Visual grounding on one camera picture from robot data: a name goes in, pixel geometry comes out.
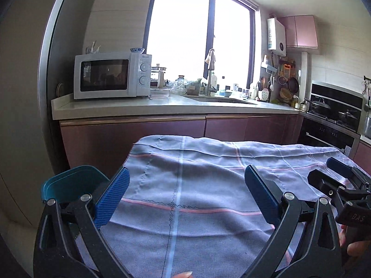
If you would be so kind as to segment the right hand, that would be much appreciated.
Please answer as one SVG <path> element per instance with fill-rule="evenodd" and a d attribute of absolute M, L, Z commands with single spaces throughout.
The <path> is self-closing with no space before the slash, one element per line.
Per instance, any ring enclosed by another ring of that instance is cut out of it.
<path fill-rule="evenodd" d="M 340 247 L 346 247 L 347 253 L 351 257 L 360 257 L 362 256 L 366 250 L 368 249 L 368 246 L 370 245 L 370 240 L 362 240 L 358 242 L 350 243 L 349 245 L 346 245 L 346 225 L 341 225 L 341 232 L 339 232 L 339 244 Z"/>

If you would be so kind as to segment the left hand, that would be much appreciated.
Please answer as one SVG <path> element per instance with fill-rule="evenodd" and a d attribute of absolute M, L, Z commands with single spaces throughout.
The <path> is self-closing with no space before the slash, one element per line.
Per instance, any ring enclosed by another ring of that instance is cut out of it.
<path fill-rule="evenodd" d="M 176 274 L 172 278 L 193 278 L 192 271 Z"/>

